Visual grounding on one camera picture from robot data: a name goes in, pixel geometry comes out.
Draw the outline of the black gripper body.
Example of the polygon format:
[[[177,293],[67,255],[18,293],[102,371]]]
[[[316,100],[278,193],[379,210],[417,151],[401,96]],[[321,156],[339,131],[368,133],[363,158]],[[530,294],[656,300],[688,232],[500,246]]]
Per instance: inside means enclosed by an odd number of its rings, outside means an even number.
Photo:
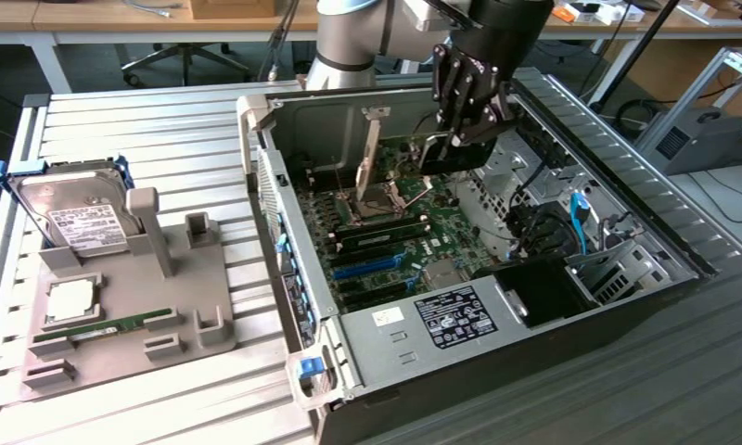
[[[471,1],[467,16],[473,25],[451,32],[452,46],[500,82],[508,82],[531,51],[552,8],[552,1]]]

